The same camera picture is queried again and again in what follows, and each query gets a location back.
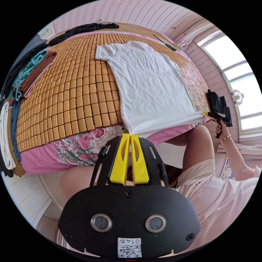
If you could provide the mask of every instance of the window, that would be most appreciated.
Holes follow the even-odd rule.
[[[227,36],[201,45],[221,71],[232,93],[243,94],[236,103],[240,134],[262,131],[262,94],[256,77],[237,46]]]

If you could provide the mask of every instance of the sticker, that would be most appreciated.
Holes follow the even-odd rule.
[[[118,257],[136,258],[142,257],[141,238],[118,238]]]

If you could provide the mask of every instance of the hand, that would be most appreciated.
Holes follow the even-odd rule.
[[[216,126],[216,133],[219,134],[221,131],[222,133],[220,134],[219,137],[220,140],[223,140],[225,137],[229,136],[229,131],[222,120]]]

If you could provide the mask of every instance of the lens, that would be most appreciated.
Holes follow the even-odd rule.
[[[106,232],[112,227],[112,221],[105,214],[96,214],[91,218],[91,226],[96,231]]]
[[[161,215],[152,215],[146,220],[145,227],[149,232],[158,233],[166,227],[166,219]]]

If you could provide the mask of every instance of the bracelet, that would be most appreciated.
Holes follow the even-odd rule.
[[[229,137],[231,137],[231,135],[229,135],[229,136],[227,136],[227,137],[224,137],[221,141],[220,141],[220,143],[222,143],[223,141],[225,141],[227,138],[229,138]]]

